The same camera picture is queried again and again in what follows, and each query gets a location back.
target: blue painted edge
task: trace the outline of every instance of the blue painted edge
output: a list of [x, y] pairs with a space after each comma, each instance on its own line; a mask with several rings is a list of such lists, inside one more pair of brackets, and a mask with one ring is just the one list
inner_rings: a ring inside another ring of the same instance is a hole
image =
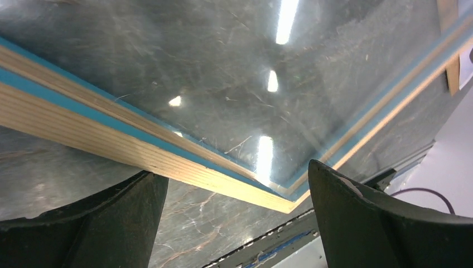
[[28, 93], [30, 95], [33, 95], [38, 98], [42, 98], [50, 103], [53, 103], [59, 107], [63, 107], [65, 109], [68, 109], [74, 113], [80, 114], [81, 116], [93, 119], [107, 127], [113, 128], [114, 130], [121, 131], [127, 135], [130, 135], [132, 137], [135, 137], [141, 141], [150, 143], [156, 147], [159, 147], [163, 150], [166, 150], [168, 152], [171, 152], [175, 155], [179, 155], [181, 157], [184, 157], [185, 159], [188, 159], [190, 161], [193, 161], [195, 163], [198, 163], [200, 165], [203, 165], [209, 169], [216, 170], [222, 174], [225, 174], [227, 176], [230, 176], [236, 180], [242, 181], [246, 184], [249, 184], [253, 187], [256, 187], [258, 189], [264, 190], [265, 192], [274, 194], [278, 197], [281, 197], [278, 193], [273, 191], [272, 189], [257, 183], [255, 181], [252, 181], [244, 176], [241, 176], [240, 174], [237, 174], [233, 171], [227, 170], [217, 164], [214, 164], [208, 160], [205, 160], [195, 154], [192, 154], [188, 151], [185, 151], [184, 149], [175, 146], [173, 144], [170, 144], [168, 142], [164, 142], [160, 140], [157, 137], [154, 137], [144, 131], [138, 130], [126, 123], [123, 123], [120, 120], [117, 120], [111, 116], [107, 116], [106, 114], [99, 112], [97, 110], [94, 110], [82, 103], [79, 103], [73, 99], [70, 99], [60, 93], [57, 93], [51, 89], [45, 88], [39, 84], [36, 84], [35, 82], [32, 82], [28, 79], [23, 78], [22, 76], [19, 76], [15, 73], [12, 73], [10, 71], [7, 71], [5, 69], [0, 68], [0, 82], [7, 84], [11, 87], [15, 87], [25, 93]]
[[[435, 42], [433, 42], [431, 44], [431, 46], [429, 46], [429, 48], [427, 50], [425, 50], [424, 53], [422, 53], [416, 60], [412, 61], [397, 77], [396, 79], [394, 79], [391, 83], [388, 84], [388, 86], [380, 93], [378, 94], [378, 96], [373, 99], [371, 102], [369, 102], [366, 107], [355, 117], [354, 120], [350, 121], [349, 124], [347, 124], [344, 128], [341, 129], [341, 131], [338, 131], [337, 134], [335, 135], [335, 138], [333, 138], [330, 142], [329, 142], [329, 145], [327, 146], [327, 148], [331, 148], [333, 147], [334, 144], [336, 144], [336, 142], [338, 140], [340, 140], [343, 135], [345, 133], [347, 133], [347, 131], [349, 129], [351, 129], [370, 109], [371, 107], [373, 107], [376, 103], [378, 103], [384, 96], [386, 96], [386, 94], [388, 94], [405, 76], [407, 76], [410, 72], [412, 72], [412, 70], [421, 62], [423, 61], [425, 58], [427, 58], [429, 56], [429, 54], [435, 50], [441, 43], [443, 43], [444, 41], [446, 41], [447, 37], [452, 35], [466, 20], [469, 16], [472, 16], [472, 11], [473, 9], [470, 8], [470, 10], [468, 12], [465, 12], [465, 14], [460, 17], [439, 39], [437, 39]], [[462, 35], [462, 40], [465, 40], [465, 39], [469, 39], [470, 38], [470, 34], [468, 34], [469, 31], [467, 31], [465, 34]], [[424, 69], [424, 72], [421, 72], [417, 77], [427, 77], [426, 74], [425, 74], [425, 69]], [[368, 122], [368, 124], [366, 124], [366, 127], [363, 128], [363, 132], [359, 131], [357, 133], [357, 135], [355, 135], [352, 139], [349, 140], [349, 142], [346, 142], [343, 147], [341, 149], [339, 149], [327, 162], [326, 164], [332, 166], [333, 164], [337, 163], [338, 160], [341, 159], [340, 155], [341, 154], [346, 154], [348, 151], [351, 150], [351, 148], [353, 148], [353, 146], [355, 144], [358, 143], [358, 141], [364, 137], [366, 135], [366, 133], [368, 133], [368, 131], [366, 131], [366, 129], [369, 127], [370, 129], [372, 129], [376, 124], [378, 124], [378, 122], [380, 121], [380, 118], [384, 118], [385, 116], [387, 116], [391, 111], [392, 111], [392, 107], [395, 107], [397, 106], [408, 94], [410, 94], [413, 90], [414, 90], [414, 87], [408, 87], [410, 91], [407, 91], [407, 90], [404, 90], [402, 91], [401, 93], [399, 93], [397, 95], [397, 97], [395, 97], [393, 100], [391, 100], [391, 102], [387, 105], [389, 107], [391, 107], [391, 109], [385, 109], [383, 108], [375, 118], [373, 118], [372, 120], [370, 120]], [[285, 181], [283, 184], [281, 184], [282, 187], [284, 188], [289, 188], [291, 187], [306, 171], [306, 167], [308, 166], [308, 163], [310, 162], [311, 159], [320, 159], [320, 157], [325, 154], [327, 152], [327, 150], [324, 150], [323, 152], [318, 152], [316, 153], [315, 155], [313, 155], [310, 159], [308, 159], [306, 161], [306, 164], [303, 165], [297, 172], [295, 172], [294, 176], [288, 180], [288, 181]]]
[[[13, 44], [13, 43], [9, 42], [8, 40], [3, 39], [3, 38], [1, 38], [1, 37], [0, 37], [0, 46], [4, 46], [4, 47], [10, 49], [11, 51], [13, 51], [13, 52], [15, 52], [15, 53], [17, 53], [17, 54], [20, 54], [20, 55], [22, 55], [23, 57], [25, 57], [25, 58], [27, 58], [27, 59], [30, 59], [30, 60], [32, 60], [32, 61], [34, 61], [34, 62], [36, 62], [36, 63], [42, 65], [43, 67], [48, 68], [48, 69], [50, 69], [50, 70], [52, 70], [52, 71], [54, 71], [54, 72], [56, 72], [56, 73], [58, 73], [58, 74], [60, 74], [60, 75], [62, 75], [62, 76], [64, 76], [64, 77], [68, 78], [69, 80], [73, 81], [74, 83], [76, 83], [76, 84], [78, 84], [78, 85], [81, 85], [82, 87], [84, 87], [84, 88], [86, 88], [86, 89], [88, 89], [88, 90], [91, 90], [91, 91], [93, 91], [93, 92], [95, 92], [95, 93], [101, 95], [102, 97], [105, 97], [105, 98], [107, 98], [107, 99], [109, 99], [109, 100], [111, 100], [111, 101], [114, 101], [114, 102], [120, 104], [120, 105], [123, 106], [124, 108], [126, 108], [126, 109], [128, 109], [128, 110], [130, 110], [130, 111], [133, 111], [134, 113], [136, 113], [136, 114], [138, 114], [138, 115], [140, 115], [140, 116], [142, 116], [142, 117], [144, 117], [144, 118], [150, 120], [151, 122], [153, 122], [153, 123], [155, 123], [155, 124], [157, 124], [157, 125], [160, 125], [160, 126], [162, 126], [162, 127], [165, 127], [165, 128], [169, 129], [169, 130], [172, 131], [172, 132], [180, 132], [180, 133], [182, 133], [181, 130], [179, 130], [179, 129], [177, 129], [177, 128], [171, 126], [171, 125], [168, 125], [167, 123], [165, 123], [165, 122], [163, 122], [163, 121], [157, 119], [156, 117], [154, 117], [154, 116], [152, 116], [152, 115], [150, 115], [150, 114], [148, 114], [148, 113], [146, 113], [146, 112], [144, 112], [144, 111], [142, 111], [142, 110], [136, 108], [136, 107], [133, 106], [133, 105], [128, 104], [127, 102], [125, 102], [125, 101], [123, 101], [123, 100], [121, 100], [121, 99], [117, 99], [117, 97], [115, 97], [115, 96], [113, 96], [113, 95], [107, 93], [106, 91], [101, 90], [100, 88], [98, 88], [98, 87], [96, 87], [96, 86], [94, 86], [94, 85], [92, 85], [92, 84], [90, 84], [90, 83], [88, 83], [88, 82], [86, 82], [86, 81], [84, 81], [84, 80], [78, 78], [77, 76], [75, 76], [75, 75], [73, 75], [73, 74], [71, 74], [71, 73], [65, 71], [64, 69], [62, 69], [62, 68], [60, 68], [60, 67], [58, 67], [58, 66], [56, 66], [56, 65], [54, 65], [54, 64], [52, 64], [52, 63], [50, 63], [50, 62], [48, 62], [48, 61], [46, 61], [46, 60], [44, 60], [44, 59], [42, 59], [42, 58], [36, 56], [35, 54], [33, 54], [33, 53], [31, 53], [31, 52], [29, 52], [29, 51], [27, 51], [27, 50], [25, 50], [25, 49], [23, 49], [23, 48], [21, 48], [21, 47], [15, 45], [15, 44]], [[247, 164], [245, 164], [245, 163], [243, 163], [243, 162], [241, 162], [241, 161], [239, 161], [239, 160], [237, 160], [237, 159], [234, 159], [234, 158], [232, 158], [232, 157], [230, 157], [230, 156], [228, 156], [228, 155], [226, 155], [226, 154], [223, 154], [222, 152], [218, 151], [217, 149], [213, 148], [212, 146], [209, 146], [209, 145], [207, 145], [206, 143], [204, 143], [204, 142], [202, 142], [202, 141], [199, 141], [199, 140], [197, 140], [196, 138], [194, 138], [194, 137], [192, 137], [192, 136], [190, 136], [190, 135], [188, 135], [188, 134], [182, 133], [182, 135], [183, 135], [184, 138], [190, 140], [191, 142], [193, 142], [193, 143], [195, 143], [195, 144], [198, 144], [199, 146], [201, 146], [201, 147], [203, 147], [203, 148], [205, 148], [205, 149], [207, 149], [207, 150], [209, 150], [209, 151], [212, 151], [212, 152], [214, 152], [214, 153], [216, 153], [216, 154], [218, 154], [218, 155], [224, 157], [225, 159], [230, 160], [230, 161], [236, 163], [237, 165], [242, 166], [243, 168], [245, 168], [245, 169], [247, 169], [247, 170], [254, 171], [254, 169], [251, 168], [249, 165], [247, 165]]]
[[[297, 240], [301, 239], [302, 237], [304, 237], [308, 234], [310, 234], [310, 231], [298, 234], [298, 235], [294, 236], [293, 238], [289, 239], [287, 242], [282, 243], [281, 245], [277, 246], [274, 250], [271, 250], [271, 251], [269, 251], [265, 254], [262, 254], [262, 255], [258, 256], [258, 262], [262, 262], [262, 261], [270, 258], [271, 256], [273, 256], [274, 254], [276, 254], [280, 250], [286, 248], [290, 244], [296, 242]], [[253, 267], [256, 267], [256, 264], [249, 264], [249, 265], [245, 266], [245, 268], [253, 268]]]

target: thin cable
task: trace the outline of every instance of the thin cable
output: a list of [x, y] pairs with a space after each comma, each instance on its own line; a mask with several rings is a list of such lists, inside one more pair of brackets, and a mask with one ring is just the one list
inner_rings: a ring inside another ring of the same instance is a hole
[[391, 196], [395, 197], [396, 195], [399, 195], [399, 194], [402, 194], [402, 193], [416, 192], [416, 191], [418, 191], [418, 192], [427, 192], [427, 193], [431, 193], [431, 194], [434, 194], [434, 195], [440, 197], [440, 199], [442, 199], [442, 201], [447, 205], [447, 208], [448, 208], [448, 211], [450, 212], [450, 214], [455, 215], [455, 211], [454, 211], [453, 206], [450, 203], [450, 201], [448, 201], [448, 199], [446, 197], [444, 197], [441, 193], [439, 193], [437, 191], [434, 191], [434, 190], [431, 190], [431, 189], [427, 189], [427, 188], [409, 188], [409, 189], [404, 189], [404, 190], [397, 191], [397, 192], [391, 194]]

